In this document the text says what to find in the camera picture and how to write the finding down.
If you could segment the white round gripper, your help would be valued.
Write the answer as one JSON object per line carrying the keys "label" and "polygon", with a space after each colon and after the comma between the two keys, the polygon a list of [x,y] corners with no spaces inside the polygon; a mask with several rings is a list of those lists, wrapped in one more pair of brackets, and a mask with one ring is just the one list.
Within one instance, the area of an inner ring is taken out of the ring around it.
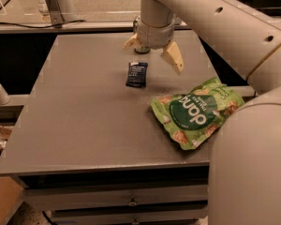
{"label": "white round gripper", "polygon": [[141,45],[155,50],[163,48],[161,58],[180,74],[185,64],[177,43],[172,41],[173,35],[174,21],[164,27],[153,27],[145,24],[141,17],[138,17],[136,34],[126,41],[123,49],[137,49]]}

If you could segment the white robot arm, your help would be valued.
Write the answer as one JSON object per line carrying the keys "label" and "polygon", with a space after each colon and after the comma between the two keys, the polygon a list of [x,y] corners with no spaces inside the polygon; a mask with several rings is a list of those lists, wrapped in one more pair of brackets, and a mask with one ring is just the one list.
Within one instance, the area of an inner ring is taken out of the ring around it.
{"label": "white robot arm", "polygon": [[127,46],[168,47],[175,17],[257,94],[215,136],[209,225],[281,225],[281,20],[238,0],[141,0]]}

